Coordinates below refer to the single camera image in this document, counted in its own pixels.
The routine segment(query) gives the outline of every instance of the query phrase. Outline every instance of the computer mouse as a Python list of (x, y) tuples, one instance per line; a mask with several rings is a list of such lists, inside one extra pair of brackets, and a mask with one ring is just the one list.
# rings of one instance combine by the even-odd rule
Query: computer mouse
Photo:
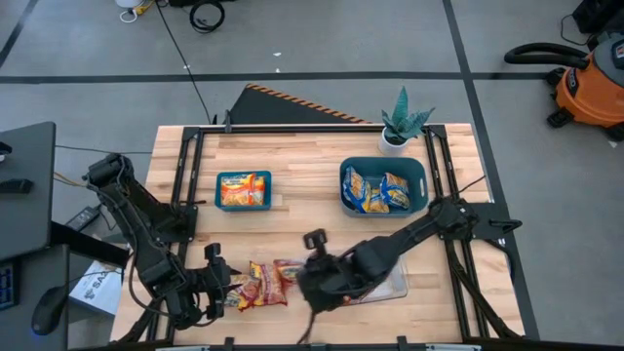
[(59, 326), (62, 309), (67, 302), (65, 286), (48, 289), (39, 299), (32, 314), (31, 327), (37, 335), (47, 335)]

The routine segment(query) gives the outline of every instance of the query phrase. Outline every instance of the black and orange striped board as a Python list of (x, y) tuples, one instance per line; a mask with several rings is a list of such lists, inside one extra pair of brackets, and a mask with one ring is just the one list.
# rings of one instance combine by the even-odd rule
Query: black and orange striped board
[(268, 87), (250, 83), (230, 111), (232, 124), (370, 123)]

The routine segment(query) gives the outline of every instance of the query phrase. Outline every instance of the potted plant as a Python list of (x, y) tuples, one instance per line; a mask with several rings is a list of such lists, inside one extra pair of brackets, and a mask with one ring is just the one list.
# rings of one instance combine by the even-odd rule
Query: potted plant
[(432, 108), (427, 112), (409, 114), (408, 93), (406, 92), (406, 87), (403, 87), (394, 112), (392, 112), (392, 118), (388, 118), (388, 114), (381, 110), (381, 118), (386, 125), (379, 139), (379, 150), (381, 153), (386, 156), (401, 155), (408, 146), (408, 141), (422, 133), (420, 129), (427, 122), (434, 109)]

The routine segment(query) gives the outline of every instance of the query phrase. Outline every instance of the vacuum hose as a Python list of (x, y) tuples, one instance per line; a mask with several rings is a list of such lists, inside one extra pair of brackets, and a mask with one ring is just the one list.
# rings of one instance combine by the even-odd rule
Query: vacuum hose
[[(527, 53), (551, 53), (555, 55), (525, 55)], [(585, 69), (589, 61), (587, 53), (571, 47), (551, 43), (533, 43), (519, 46), (505, 54), (505, 62), (513, 64), (560, 64)]]

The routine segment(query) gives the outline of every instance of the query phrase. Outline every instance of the succulent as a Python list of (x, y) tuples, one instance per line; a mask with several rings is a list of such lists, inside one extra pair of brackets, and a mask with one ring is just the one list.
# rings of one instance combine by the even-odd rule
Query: succulent
[(381, 118), (386, 125), (384, 137), (388, 142), (393, 145), (403, 145), (406, 141), (412, 137), (417, 137), (421, 134), (420, 129), (425, 125), (425, 122), (431, 116), (431, 112), (436, 108), (432, 108), (426, 112), (416, 112), (409, 114), (408, 112), (408, 93), (406, 87), (401, 89), (399, 94), (399, 100), (392, 112), (392, 118), (388, 118), (388, 114), (381, 110)]

